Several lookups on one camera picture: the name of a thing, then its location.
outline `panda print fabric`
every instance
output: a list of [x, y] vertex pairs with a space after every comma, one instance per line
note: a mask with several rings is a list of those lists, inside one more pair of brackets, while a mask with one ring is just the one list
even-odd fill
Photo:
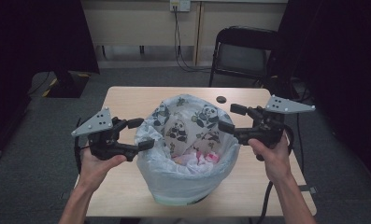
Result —
[[162, 101], [141, 127], [152, 127], [161, 135], [165, 157], [188, 167], [204, 165], [205, 172], [219, 162], [225, 150], [222, 139], [228, 134], [218, 129], [220, 119], [232, 123], [226, 112], [211, 103], [182, 94]]
[[162, 101], [137, 128], [136, 144], [155, 140], [136, 164], [157, 203], [199, 202], [231, 173], [240, 145], [220, 132], [219, 120], [233, 123], [225, 111], [182, 94]]

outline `black curtain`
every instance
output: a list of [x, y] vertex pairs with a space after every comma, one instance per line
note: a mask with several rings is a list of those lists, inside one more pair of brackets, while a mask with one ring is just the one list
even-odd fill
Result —
[[371, 172], [371, 1], [321, 1], [294, 75]]
[[80, 1], [0, 1], [0, 142], [32, 77], [56, 69], [99, 74]]

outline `chair backrest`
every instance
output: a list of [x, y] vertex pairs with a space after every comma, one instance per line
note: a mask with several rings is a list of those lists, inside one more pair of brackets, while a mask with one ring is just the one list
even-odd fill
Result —
[[221, 30], [217, 34], [216, 45], [220, 43], [264, 50], [278, 50], [285, 46], [277, 32], [247, 26], [231, 26]]
[[275, 31], [246, 26], [231, 26], [221, 30], [216, 38], [210, 86], [214, 73], [266, 78], [266, 51], [284, 47], [284, 40]]

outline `person's right hand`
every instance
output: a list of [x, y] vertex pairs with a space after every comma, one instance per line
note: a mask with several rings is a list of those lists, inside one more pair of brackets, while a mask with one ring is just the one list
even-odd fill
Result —
[[288, 141], [285, 133], [275, 148], [270, 149], [257, 139], [250, 139], [249, 145], [255, 155], [264, 157], [266, 175], [274, 184], [292, 176], [288, 154]]
[[106, 178], [107, 172], [115, 166], [126, 161], [126, 157], [117, 155], [107, 161], [100, 161], [92, 155], [87, 147], [82, 150], [82, 169], [79, 176], [78, 185], [95, 192]]

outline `table top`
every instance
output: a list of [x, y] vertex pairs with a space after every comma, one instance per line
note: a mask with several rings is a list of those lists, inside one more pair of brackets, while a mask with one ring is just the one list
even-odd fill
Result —
[[[230, 104], [265, 106], [270, 93], [264, 89], [179, 88], [179, 87], [112, 87], [102, 106], [108, 106], [112, 117], [145, 119], [162, 100], [180, 94], [204, 99], [226, 111], [235, 126], [251, 127], [252, 119], [230, 113]], [[227, 99], [225, 104], [216, 101]], [[121, 131], [120, 143], [133, 144], [136, 129]], [[220, 185], [200, 203], [187, 206], [158, 204], [136, 166], [136, 159], [124, 162], [108, 172], [105, 181], [90, 201], [88, 217], [258, 217], [261, 214], [268, 179], [264, 163], [257, 161], [248, 146], [240, 148], [234, 169]], [[298, 185], [305, 179], [293, 153], [290, 155], [293, 175]], [[311, 213], [316, 206], [308, 191], [302, 192]], [[272, 189], [267, 216], [282, 216], [276, 191]]]

